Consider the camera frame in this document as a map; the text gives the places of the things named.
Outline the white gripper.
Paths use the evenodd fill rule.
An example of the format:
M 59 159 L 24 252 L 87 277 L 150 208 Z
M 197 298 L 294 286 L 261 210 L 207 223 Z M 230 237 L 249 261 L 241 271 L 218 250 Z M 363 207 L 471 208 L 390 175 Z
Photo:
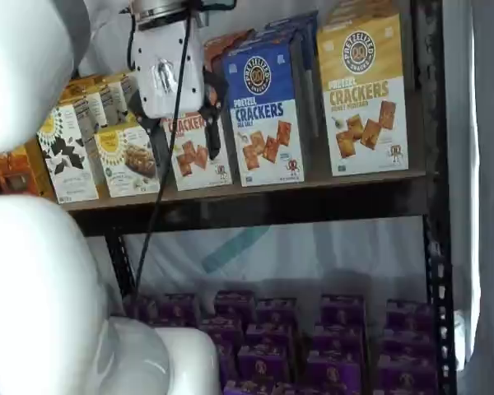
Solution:
M 228 83 L 203 69 L 203 45 L 196 20 L 137 31 L 133 54 L 138 90 L 129 99 L 128 111 L 147 132 L 157 169 L 161 172 L 168 159 L 161 119 L 174 115 L 179 87 L 179 112 L 198 111 L 202 116 L 208 156 L 215 160 L 221 150 L 218 121 Z

